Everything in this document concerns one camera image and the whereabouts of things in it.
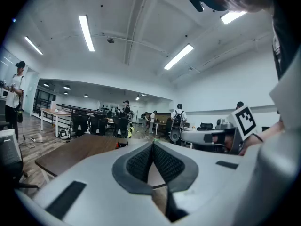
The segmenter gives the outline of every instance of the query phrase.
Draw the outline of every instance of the light fixture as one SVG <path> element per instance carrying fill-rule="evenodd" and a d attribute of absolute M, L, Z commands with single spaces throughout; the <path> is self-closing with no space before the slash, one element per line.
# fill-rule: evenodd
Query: light fixture
<path fill-rule="evenodd" d="M 2 60 L 0 60 L 0 61 L 1 61 L 1 63 L 3 63 L 3 64 L 5 64 L 6 66 L 8 66 L 8 64 L 4 63 Z"/>
<path fill-rule="evenodd" d="M 224 22 L 224 24 L 228 24 L 244 14 L 246 14 L 246 12 L 229 12 L 221 16 L 221 20 Z"/>
<path fill-rule="evenodd" d="M 5 58 L 4 56 L 3 56 L 3 58 Z M 5 58 L 7 61 L 9 61 L 10 63 L 12 63 L 13 64 L 13 62 L 11 62 L 8 58 Z"/>
<path fill-rule="evenodd" d="M 88 49 L 90 51 L 94 52 L 95 50 L 94 50 L 94 47 L 93 47 L 93 43 L 92 43 L 92 39 L 91 39 L 91 34 L 90 34 L 90 31 L 89 31 L 87 15 L 79 16 L 79 22 L 80 22 L 81 29 L 82 29 L 82 31 L 84 33 L 84 37 L 85 37 L 86 43 L 88 45 Z"/>
<path fill-rule="evenodd" d="M 185 48 L 182 49 L 165 67 L 164 69 L 169 70 L 176 63 L 178 63 L 183 57 L 185 57 L 190 51 L 193 50 L 193 47 L 190 44 L 187 44 Z"/>
<path fill-rule="evenodd" d="M 25 39 L 26 39 L 27 42 L 29 42 L 29 44 L 30 44 L 31 46 L 34 47 L 34 49 L 35 49 L 40 55 L 43 54 L 41 51 L 39 51 L 39 49 L 31 42 L 31 40 L 30 40 L 27 36 L 25 37 Z"/>

